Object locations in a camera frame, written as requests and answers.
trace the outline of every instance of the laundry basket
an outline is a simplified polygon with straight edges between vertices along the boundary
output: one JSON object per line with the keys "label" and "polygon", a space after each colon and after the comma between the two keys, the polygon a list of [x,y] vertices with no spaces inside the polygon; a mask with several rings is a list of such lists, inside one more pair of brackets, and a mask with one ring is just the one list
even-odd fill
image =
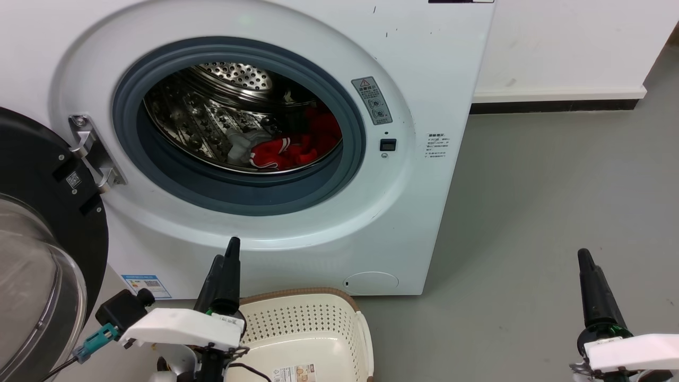
{"label": "laundry basket", "polygon": [[[272,382],[371,382],[370,331],[355,301],[333,288],[306,288],[244,298],[247,321],[237,362]],[[244,368],[229,368],[226,381],[265,382]]]}

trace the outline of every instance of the gray floor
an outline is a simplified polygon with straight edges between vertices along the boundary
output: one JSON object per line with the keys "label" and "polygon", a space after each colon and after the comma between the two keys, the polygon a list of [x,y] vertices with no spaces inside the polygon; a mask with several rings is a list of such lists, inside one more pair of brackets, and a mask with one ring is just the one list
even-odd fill
{"label": "gray floor", "polygon": [[[378,381],[570,381],[580,247],[632,332],[679,332],[679,50],[646,87],[635,111],[469,119],[424,294],[358,299]],[[58,381],[153,367],[110,345]]]}

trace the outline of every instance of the screw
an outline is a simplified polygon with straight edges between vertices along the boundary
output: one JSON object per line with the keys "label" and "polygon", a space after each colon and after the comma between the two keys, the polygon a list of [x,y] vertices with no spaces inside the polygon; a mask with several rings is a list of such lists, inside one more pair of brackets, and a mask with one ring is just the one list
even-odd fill
{"label": "screw", "polygon": [[83,116],[77,116],[73,119],[76,126],[83,127],[87,124],[87,119]]}

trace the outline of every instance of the cable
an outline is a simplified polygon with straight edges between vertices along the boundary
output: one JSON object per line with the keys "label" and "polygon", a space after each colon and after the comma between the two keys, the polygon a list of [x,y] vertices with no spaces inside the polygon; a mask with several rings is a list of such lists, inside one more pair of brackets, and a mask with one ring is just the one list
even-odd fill
{"label": "cable", "polygon": [[266,374],[264,374],[263,372],[253,368],[252,366],[247,366],[246,364],[241,364],[239,362],[233,362],[233,363],[229,364],[229,367],[230,368],[244,368],[244,369],[251,371],[251,372],[255,373],[256,375],[259,375],[260,377],[266,379],[267,382],[271,382],[271,379]]}
{"label": "cable", "polygon": [[76,357],[71,358],[70,360],[64,362],[63,364],[57,366],[54,370],[50,371],[48,375],[46,375],[43,379],[40,380],[40,382],[45,382],[47,381],[51,376],[55,375],[56,373],[64,370],[65,368],[69,367],[70,365],[74,364],[78,359]]}

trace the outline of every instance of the white washing machine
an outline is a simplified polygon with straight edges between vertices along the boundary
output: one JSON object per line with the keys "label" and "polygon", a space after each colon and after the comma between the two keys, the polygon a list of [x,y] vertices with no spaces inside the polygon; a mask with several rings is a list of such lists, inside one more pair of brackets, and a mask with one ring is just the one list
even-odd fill
{"label": "white washing machine", "polygon": [[[108,262],[132,289],[195,298],[237,236],[244,295],[420,294],[493,9],[5,0],[0,131],[42,125],[73,148],[49,158],[54,184],[31,192],[105,214]],[[315,131],[319,115],[330,116]],[[258,129],[264,140],[246,136]],[[246,138],[244,151],[228,133]],[[83,156],[93,180],[73,171]],[[93,181],[103,206],[84,191]]]}

